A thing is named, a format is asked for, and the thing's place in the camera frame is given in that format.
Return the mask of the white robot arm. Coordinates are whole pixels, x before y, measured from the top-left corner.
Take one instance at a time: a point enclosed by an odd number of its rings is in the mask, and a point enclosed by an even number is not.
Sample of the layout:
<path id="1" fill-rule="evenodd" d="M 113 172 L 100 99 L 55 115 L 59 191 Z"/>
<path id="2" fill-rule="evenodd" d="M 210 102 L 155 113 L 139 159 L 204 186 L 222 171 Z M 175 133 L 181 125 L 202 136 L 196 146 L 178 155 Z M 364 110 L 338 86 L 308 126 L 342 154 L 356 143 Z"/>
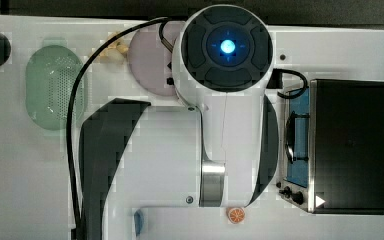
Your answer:
<path id="1" fill-rule="evenodd" d="M 273 41 L 252 12 L 213 5 L 192 15 L 172 50 L 177 106 L 116 98 L 82 125 L 85 240 L 134 240 L 151 207 L 245 207 L 271 180 L 277 146 L 265 93 Z"/>

